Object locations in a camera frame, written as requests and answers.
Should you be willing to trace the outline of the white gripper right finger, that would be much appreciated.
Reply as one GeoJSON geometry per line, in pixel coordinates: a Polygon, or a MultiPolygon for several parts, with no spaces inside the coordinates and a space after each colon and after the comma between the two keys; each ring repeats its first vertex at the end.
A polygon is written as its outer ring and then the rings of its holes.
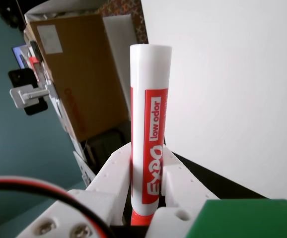
{"type": "Polygon", "coordinates": [[[166,206],[156,210],[147,238],[186,237],[206,201],[218,199],[166,146],[161,195],[166,206]]]}

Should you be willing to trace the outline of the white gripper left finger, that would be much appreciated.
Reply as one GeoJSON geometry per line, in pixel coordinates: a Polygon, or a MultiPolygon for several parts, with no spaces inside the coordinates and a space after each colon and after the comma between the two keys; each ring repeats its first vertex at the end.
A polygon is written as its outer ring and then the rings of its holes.
{"type": "MultiPolygon", "coordinates": [[[[108,158],[86,190],[69,194],[99,216],[105,224],[121,226],[130,185],[131,145],[108,158]]],[[[56,201],[19,234],[20,238],[97,238],[94,225],[76,209],[56,201]]]]}

